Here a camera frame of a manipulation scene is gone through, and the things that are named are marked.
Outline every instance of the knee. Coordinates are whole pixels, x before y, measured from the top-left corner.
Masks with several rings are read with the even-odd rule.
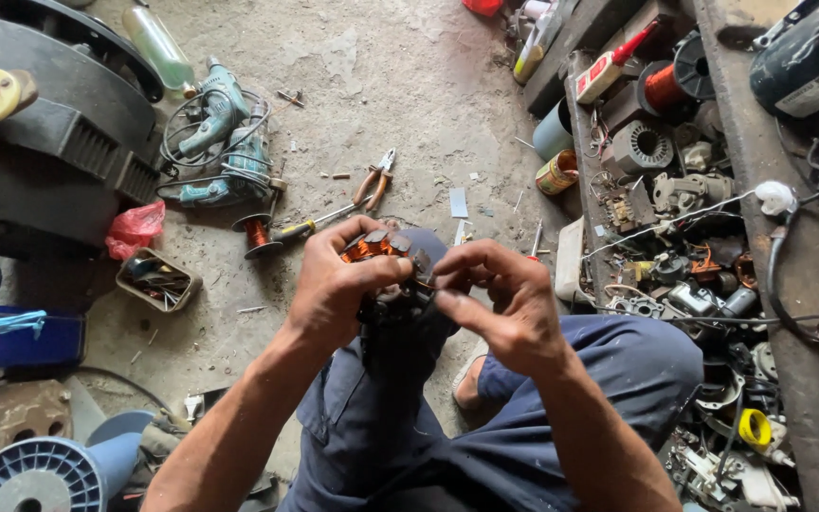
[[[643,367],[650,374],[667,375],[691,390],[702,382],[703,353],[677,327],[666,321],[623,315],[612,323],[614,333],[609,343],[624,345],[629,365]]]

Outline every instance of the yellow tape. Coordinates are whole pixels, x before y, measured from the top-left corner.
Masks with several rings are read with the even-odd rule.
[[[773,432],[766,414],[757,409],[742,411],[742,419],[738,422],[738,435],[752,447],[766,447],[773,440]]]

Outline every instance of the hand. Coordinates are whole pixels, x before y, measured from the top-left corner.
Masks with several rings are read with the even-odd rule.
[[[438,275],[435,304],[444,314],[489,343],[495,357],[518,374],[557,373],[576,357],[564,340],[548,269],[480,239],[448,250],[432,269]],[[493,311],[457,292],[470,284],[486,288]]]
[[[349,344],[358,333],[356,313],[363,294],[402,283],[412,273],[409,258],[376,256],[358,263],[340,260],[340,251],[350,241],[376,229],[387,226],[357,215],[313,235],[305,243],[287,323],[328,355]]]

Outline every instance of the pile of motor parts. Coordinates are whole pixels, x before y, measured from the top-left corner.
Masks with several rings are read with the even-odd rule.
[[[729,512],[798,506],[774,357],[703,46],[610,89],[593,114],[584,180],[608,243],[581,288],[599,310],[671,321],[702,350],[704,382],[673,434],[666,468],[682,500]]]

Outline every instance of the green bottle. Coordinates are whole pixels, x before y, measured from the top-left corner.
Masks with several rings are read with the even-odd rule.
[[[195,70],[160,18],[143,6],[131,6],[122,13],[122,26],[137,51],[153,65],[168,97],[195,96]]]

